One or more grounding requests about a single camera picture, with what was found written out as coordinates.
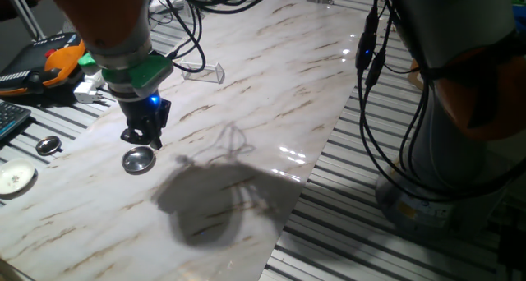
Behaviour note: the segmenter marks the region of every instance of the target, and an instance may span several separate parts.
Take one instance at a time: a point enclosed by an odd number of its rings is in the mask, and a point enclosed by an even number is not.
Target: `white marble surface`
[[[110,108],[0,209],[0,258],[37,280],[257,280],[355,85],[363,18],[297,0],[207,16],[226,79],[160,86],[155,167],[124,172]]]

